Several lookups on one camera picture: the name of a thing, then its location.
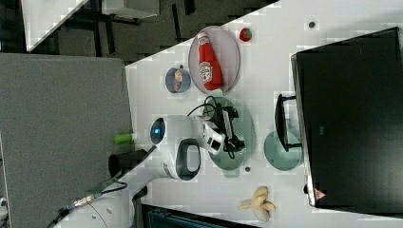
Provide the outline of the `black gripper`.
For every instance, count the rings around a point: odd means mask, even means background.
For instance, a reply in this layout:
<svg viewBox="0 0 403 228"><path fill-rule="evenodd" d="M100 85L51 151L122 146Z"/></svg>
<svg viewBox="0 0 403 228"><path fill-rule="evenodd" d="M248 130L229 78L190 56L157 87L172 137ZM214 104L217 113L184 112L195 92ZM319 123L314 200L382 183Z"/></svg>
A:
<svg viewBox="0 0 403 228"><path fill-rule="evenodd" d="M233 121L239 117L239 113L233 106L216 105L212 122L224 135L223 151L240 152L245 148L245 143L235 133Z"/></svg>

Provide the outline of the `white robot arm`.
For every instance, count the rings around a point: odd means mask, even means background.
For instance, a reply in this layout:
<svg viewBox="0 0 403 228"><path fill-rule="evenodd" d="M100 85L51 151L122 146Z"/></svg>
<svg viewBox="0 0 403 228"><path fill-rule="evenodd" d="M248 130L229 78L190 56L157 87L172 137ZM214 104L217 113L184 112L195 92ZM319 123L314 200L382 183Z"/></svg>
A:
<svg viewBox="0 0 403 228"><path fill-rule="evenodd" d="M140 163L105 189L59 210L47 228L131 228L137 210L134 198L156 179L190 181L201 169L201 151L233 160L245 148L233 121L233 106L209 104L203 115L168 115L152 124L152 147Z"/></svg>

